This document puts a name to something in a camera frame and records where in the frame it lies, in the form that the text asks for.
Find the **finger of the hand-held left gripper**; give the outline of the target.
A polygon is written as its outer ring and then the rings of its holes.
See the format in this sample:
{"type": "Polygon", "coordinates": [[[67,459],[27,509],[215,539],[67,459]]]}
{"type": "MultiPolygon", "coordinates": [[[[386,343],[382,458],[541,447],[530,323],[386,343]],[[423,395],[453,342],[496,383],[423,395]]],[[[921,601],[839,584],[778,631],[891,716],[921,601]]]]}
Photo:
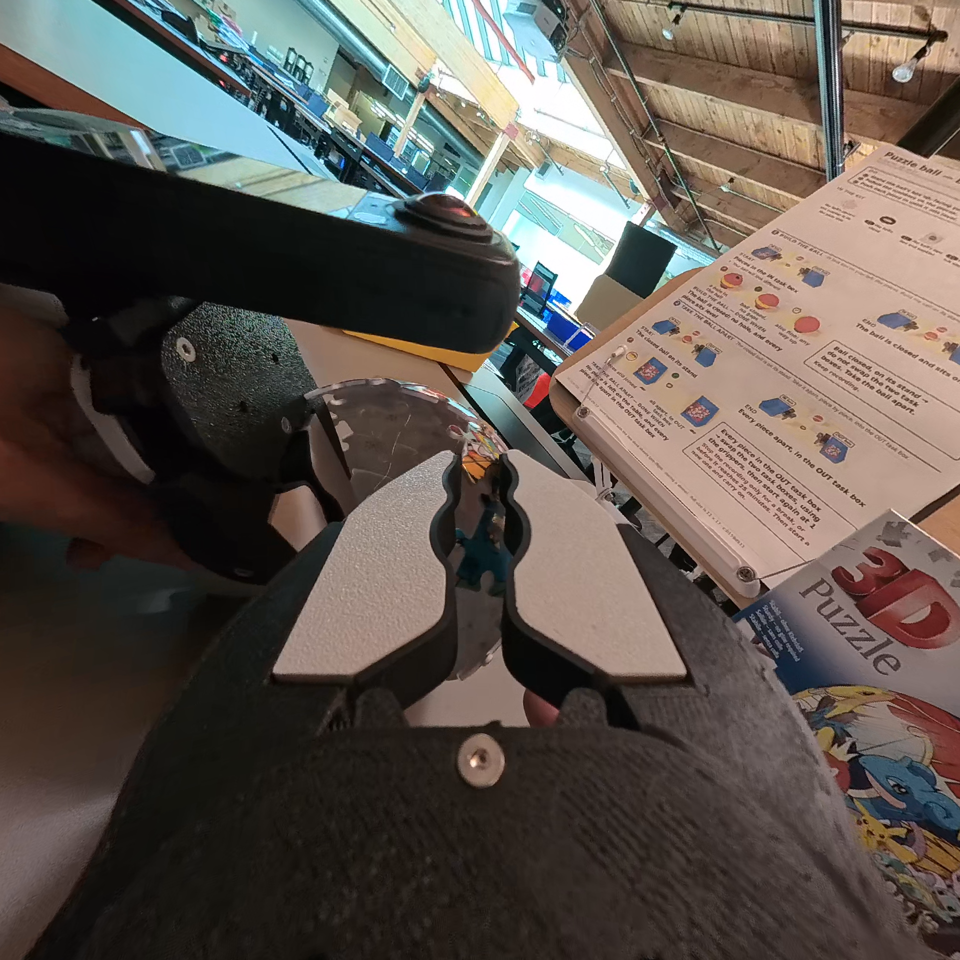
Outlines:
{"type": "Polygon", "coordinates": [[[305,433],[315,496],[326,519],[344,519],[356,507],[352,472],[326,405],[309,405],[305,433]]]}
{"type": "Polygon", "coordinates": [[[300,484],[275,494],[270,528],[294,551],[303,551],[334,522],[326,493],[318,484],[300,484]]]}

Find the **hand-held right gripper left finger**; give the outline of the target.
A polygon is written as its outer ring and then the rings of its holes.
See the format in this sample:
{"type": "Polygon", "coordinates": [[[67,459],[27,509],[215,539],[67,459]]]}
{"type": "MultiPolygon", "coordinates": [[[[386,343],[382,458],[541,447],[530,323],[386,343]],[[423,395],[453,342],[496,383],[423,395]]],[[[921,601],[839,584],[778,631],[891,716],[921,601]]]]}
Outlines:
{"type": "Polygon", "coordinates": [[[348,516],[271,667],[272,692],[384,690],[404,710],[450,677],[459,477],[459,456],[440,451],[348,516]]]}

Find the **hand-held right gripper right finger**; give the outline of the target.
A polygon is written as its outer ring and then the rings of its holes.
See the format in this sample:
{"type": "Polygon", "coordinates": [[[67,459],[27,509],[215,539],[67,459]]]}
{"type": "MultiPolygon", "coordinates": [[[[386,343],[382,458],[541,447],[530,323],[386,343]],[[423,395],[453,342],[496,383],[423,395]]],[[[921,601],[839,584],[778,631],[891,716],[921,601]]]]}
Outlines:
{"type": "Polygon", "coordinates": [[[510,553],[503,658],[559,709],[573,690],[683,683],[689,671],[618,523],[589,484],[519,450],[501,457],[510,553]]]}

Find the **partly built puzzle ball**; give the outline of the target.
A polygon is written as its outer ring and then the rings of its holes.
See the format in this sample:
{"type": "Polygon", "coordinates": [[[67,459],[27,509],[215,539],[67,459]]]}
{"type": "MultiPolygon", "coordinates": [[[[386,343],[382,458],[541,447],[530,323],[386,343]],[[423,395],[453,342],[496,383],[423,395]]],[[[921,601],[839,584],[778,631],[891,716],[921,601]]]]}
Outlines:
{"type": "Polygon", "coordinates": [[[503,539],[499,459],[508,446],[465,404],[426,386],[387,378],[326,387],[322,399],[336,428],[359,502],[444,450],[461,459],[454,511],[458,658],[450,679],[464,681],[488,665],[500,644],[506,577],[512,555],[503,539]]]}

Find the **blue puzzle box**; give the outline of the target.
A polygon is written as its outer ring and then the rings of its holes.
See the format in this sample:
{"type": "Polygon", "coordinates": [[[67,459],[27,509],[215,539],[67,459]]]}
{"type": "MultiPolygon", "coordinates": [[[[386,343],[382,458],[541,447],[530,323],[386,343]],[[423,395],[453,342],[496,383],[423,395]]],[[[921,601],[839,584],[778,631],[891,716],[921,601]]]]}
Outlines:
{"type": "Polygon", "coordinates": [[[958,958],[958,555],[890,510],[734,620],[773,663],[907,922],[958,958]]]}

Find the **person's left hand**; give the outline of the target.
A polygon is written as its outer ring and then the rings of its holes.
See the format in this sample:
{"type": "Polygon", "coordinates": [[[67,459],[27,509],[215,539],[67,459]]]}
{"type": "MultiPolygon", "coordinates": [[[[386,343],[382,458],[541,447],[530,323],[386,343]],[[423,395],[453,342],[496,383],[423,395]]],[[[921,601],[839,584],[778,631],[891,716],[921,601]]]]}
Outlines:
{"type": "Polygon", "coordinates": [[[102,457],[71,388],[71,360],[50,323],[2,306],[2,522],[66,537],[77,570],[115,557],[192,570],[144,486],[102,457]]]}

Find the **white clamp bar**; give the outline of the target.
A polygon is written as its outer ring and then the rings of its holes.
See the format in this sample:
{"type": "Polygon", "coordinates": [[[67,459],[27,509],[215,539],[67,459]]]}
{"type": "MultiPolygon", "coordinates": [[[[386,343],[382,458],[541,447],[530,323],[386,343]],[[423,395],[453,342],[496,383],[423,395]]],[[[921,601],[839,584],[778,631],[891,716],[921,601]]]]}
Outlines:
{"type": "Polygon", "coordinates": [[[762,580],[756,570],[618,441],[605,418],[575,402],[571,428],[730,598],[749,603],[760,596],[762,580]]]}

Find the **yellow storage bin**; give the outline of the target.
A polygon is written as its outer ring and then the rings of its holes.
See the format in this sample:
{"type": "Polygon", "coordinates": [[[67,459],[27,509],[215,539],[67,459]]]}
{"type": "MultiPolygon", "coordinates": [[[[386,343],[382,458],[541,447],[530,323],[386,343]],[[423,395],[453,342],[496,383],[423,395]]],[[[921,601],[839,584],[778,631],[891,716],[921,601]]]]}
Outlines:
{"type": "Polygon", "coordinates": [[[506,337],[503,337],[497,341],[494,347],[489,350],[481,352],[464,352],[437,346],[424,345],[421,343],[402,341],[373,334],[357,333],[345,329],[338,329],[337,331],[355,339],[377,344],[402,354],[417,356],[437,364],[453,367],[469,373],[475,373],[479,371],[481,367],[493,356],[493,354],[506,342],[506,337]]]}

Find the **blue storage bin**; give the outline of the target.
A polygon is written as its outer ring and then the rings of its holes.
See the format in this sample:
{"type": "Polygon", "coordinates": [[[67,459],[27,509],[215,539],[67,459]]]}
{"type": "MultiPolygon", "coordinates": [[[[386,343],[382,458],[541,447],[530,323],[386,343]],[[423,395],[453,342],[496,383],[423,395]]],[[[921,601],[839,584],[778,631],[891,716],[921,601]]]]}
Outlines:
{"type": "Polygon", "coordinates": [[[594,339],[594,330],[582,323],[561,303],[548,301],[542,318],[550,337],[568,355],[579,351],[594,339]]]}

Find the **black red office chair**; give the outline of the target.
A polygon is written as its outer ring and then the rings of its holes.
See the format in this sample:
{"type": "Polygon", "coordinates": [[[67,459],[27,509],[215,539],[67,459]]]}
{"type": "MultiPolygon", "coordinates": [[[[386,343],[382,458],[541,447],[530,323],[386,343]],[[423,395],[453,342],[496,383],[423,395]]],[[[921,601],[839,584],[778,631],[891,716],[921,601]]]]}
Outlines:
{"type": "Polygon", "coordinates": [[[522,274],[525,285],[521,289],[519,307],[525,312],[542,318],[558,280],[558,273],[537,261],[532,270],[522,274]]]}

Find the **wooden sheet holder board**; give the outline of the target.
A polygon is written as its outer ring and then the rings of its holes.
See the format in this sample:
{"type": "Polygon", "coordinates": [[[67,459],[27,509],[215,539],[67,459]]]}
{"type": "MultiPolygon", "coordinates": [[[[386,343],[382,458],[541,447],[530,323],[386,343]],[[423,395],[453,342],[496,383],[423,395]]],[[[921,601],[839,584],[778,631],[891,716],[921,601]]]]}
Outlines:
{"type": "Polygon", "coordinates": [[[558,368],[579,402],[773,587],[889,511],[958,553],[958,396],[911,384],[749,273],[669,281],[558,368]]]}

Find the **grey rounded board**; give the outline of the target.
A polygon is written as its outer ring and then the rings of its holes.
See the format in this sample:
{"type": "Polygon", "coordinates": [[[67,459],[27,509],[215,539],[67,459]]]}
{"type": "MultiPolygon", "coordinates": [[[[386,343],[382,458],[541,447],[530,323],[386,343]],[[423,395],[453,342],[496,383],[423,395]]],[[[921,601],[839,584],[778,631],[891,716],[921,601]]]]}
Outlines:
{"type": "Polygon", "coordinates": [[[643,300],[643,296],[632,292],[606,273],[601,273],[594,278],[573,315],[581,326],[600,333],[643,300]]]}

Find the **printed task instruction sheet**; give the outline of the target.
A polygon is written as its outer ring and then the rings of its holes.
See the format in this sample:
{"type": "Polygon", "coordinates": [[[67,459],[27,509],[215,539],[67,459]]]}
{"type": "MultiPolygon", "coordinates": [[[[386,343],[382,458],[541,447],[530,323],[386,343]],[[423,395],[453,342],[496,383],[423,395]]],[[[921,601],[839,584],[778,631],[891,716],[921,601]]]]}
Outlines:
{"type": "Polygon", "coordinates": [[[564,363],[570,425],[756,595],[958,497],[958,168],[881,145],[564,363]]]}

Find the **black panel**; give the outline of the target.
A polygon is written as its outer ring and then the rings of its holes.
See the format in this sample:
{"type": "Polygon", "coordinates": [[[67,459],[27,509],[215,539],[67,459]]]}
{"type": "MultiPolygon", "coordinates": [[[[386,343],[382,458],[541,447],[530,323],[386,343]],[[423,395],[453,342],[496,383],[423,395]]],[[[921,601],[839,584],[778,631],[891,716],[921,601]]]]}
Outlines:
{"type": "Polygon", "coordinates": [[[658,288],[677,245],[638,223],[628,221],[604,270],[604,276],[646,299],[658,288]]]}

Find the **metal light rail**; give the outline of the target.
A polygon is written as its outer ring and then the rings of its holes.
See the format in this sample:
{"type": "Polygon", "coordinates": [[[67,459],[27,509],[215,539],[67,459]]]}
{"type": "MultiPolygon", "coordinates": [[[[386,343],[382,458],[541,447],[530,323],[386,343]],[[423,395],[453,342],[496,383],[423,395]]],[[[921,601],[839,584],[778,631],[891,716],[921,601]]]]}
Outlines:
{"type": "Polygon", "coordinates": [[[844,110],[844,28],[840,1],[812,1],[817,48],[824,175],[841,176],[846,163],[844,110]]]}

